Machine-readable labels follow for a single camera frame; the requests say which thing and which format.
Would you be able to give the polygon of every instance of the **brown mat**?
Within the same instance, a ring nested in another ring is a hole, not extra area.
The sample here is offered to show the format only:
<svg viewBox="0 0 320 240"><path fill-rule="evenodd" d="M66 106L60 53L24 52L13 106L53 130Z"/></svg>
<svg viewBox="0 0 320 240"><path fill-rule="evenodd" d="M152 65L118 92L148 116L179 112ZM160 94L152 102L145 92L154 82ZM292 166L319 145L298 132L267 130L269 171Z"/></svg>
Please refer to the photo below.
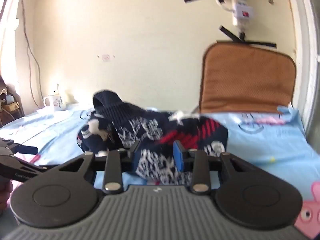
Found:
<svg viewBox="0 0 320 240"><path fill-rule="evenodd" d="M277 113L292 101L296 65L287 55L235 42L204 54L200 113Z"/></svg>

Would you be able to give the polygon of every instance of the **gray ribbed surface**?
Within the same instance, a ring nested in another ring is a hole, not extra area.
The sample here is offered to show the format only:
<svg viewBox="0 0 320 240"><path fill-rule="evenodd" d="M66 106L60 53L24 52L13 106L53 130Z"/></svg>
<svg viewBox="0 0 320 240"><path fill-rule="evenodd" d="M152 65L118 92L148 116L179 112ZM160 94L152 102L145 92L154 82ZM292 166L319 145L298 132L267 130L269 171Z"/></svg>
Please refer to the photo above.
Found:
<svg viewBox="0 0 320 240"><path fill-rule="evenodd" d="M209 197L195 196L183 186L130 186L108 196L90 217L61 229L20 226L4 240L307 240L294 227L253 231L225 219Z"/></svg>

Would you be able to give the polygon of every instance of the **white mug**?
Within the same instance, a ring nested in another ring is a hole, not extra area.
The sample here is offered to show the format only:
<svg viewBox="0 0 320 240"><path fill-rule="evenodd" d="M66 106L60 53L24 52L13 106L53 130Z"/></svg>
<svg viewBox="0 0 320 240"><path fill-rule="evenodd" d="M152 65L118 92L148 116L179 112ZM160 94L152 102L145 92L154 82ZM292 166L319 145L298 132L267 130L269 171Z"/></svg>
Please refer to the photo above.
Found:
<svg viewBox="0 0 320 240"><path fill-rule="evenodd" d="M50 105L47 106L45 100L49 99ZM43 104L45 107L50 107L50 110L54 111L62 111L66 109L66 103L62 100L62 97L57 95L49 95L43 99Z"/></svg>

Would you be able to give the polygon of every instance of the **circular black disc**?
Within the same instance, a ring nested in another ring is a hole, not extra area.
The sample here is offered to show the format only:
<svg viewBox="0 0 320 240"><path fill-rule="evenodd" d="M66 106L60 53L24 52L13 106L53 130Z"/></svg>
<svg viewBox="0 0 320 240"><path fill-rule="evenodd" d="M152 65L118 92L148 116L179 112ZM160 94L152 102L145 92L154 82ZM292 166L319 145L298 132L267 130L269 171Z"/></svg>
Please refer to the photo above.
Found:
<svg viewBox="0 0 320 240"><path fill-rule="evenodd" d="M221 185L215 198L226 217L257 230L292 225L302 208L299 191L267 173L239 172Z"/></svg>
<svg viewBox="0 0 320 240"><path fill-rule="evenodd" d="M54 228L86 217L97 200L94 187L76 172L60 172L57 176L42 175L22 184L12 194L11 208L24 224Z"/></svg>

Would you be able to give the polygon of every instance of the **pink cartoon pig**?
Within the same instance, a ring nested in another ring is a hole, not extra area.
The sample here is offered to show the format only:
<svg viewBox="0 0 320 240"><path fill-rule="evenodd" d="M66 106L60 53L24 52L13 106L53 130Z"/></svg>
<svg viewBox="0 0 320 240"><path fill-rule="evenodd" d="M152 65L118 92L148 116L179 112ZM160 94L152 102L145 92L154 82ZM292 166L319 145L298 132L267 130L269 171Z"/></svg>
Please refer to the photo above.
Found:
<svg viewBox="0 0 320 240"><path fill-rule="evenodd" d="M310 239L320 233L320 182L311 186L313 201L304 201L295 226Z"/></svg>

